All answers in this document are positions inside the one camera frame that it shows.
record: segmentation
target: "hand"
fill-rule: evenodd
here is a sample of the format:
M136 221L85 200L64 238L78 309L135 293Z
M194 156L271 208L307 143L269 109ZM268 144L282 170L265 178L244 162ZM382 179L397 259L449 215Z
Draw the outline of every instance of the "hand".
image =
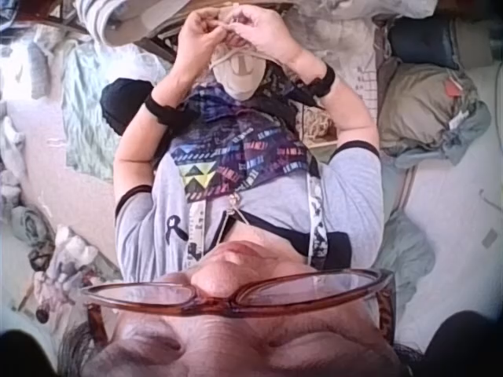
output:
M240 5L233 9L229 17L233 21L228 25L231 31L282 64L292 64L303 51L281 16L273 10Z
M189 14L178 35L178 52L171 71L190 80L204 72L215 47L227 36L227 30L216 21L218 13L219 9L204 8Z

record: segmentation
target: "black sleeve trim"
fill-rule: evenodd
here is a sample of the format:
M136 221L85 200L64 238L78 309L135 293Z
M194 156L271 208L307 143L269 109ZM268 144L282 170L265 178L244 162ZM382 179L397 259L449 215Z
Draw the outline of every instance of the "black sleeve trim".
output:
M120 198L119 203L117 203L116 218L117 218L117 216L119 216L119 212L120 212L120 210L123 209L124 204L126 204L126 201L128 201L130 198L132 198L136 194L139 194L140 192L152 192L152 186L150 186L150 185L136 186L136 187L133 187L128 192L126 192L122 196L122 198Z
M346 149L349 148L363 148L366 149L367 151L373 153L374 155L377 156L377 158L380 158L379 156L379 151L374 147L372 144L370 144L367 141L362 141L362 140L353 140L353 141L348 141L347 143L342 144L338 149L334 152L332 155L335 156L337 153L340 153L342 151L345 151Z

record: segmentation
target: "gray t-shirt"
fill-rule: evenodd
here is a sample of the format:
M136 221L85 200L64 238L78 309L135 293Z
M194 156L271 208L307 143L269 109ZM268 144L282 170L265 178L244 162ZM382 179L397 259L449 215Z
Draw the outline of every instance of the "gray t-shirt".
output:
M319 165L325 226L328 233L337 232L349 240L352 268L369 268L384 227L380 160L375 149L364 142L344 147L328 165ZM206 208L204 245L208 249L230 208L229 197L209 200ZM239 208L270 225L268 231L282 229L278 235L283 230L308 235L307 173L296 171L240 192ZM151 192L145 186L133 189L119 204L116 248L124 280L152 281L182 270L188 227L189 205L182 179L167 153Z

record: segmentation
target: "t-shirt sleeve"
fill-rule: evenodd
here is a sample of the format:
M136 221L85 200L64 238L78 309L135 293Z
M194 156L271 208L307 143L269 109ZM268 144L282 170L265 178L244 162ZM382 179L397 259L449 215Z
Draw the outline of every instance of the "t-shirt sleeve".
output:
M119 201L116 209L116 250L124 281L150 281L155 271L152 187L138 186Z
M327 230L348 235L351 267L371 267L384 230L379 152L364 141L347 143L320 173Z

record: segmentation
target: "wooden furniture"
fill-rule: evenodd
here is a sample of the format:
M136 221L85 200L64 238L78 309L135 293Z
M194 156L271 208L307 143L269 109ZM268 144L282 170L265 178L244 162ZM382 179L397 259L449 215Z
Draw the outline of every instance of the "wooden furniture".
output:
M20 11L17 17L18 24L45 24L66 31L87 34L87 30L80 24L77 12L73 7L74 0L20 1ZM260 5L265 8L274 9L280 14L285 13L293 5L289 0L244 0L240 4ZM223 7L229 5L232 5L232 2L224 2L223 0L192 0L172 18L166 20L164 24L152 31L148 37L137 41L136 45L164 60L174 63L178 48L178 33L187 15L193 10L208 6Z

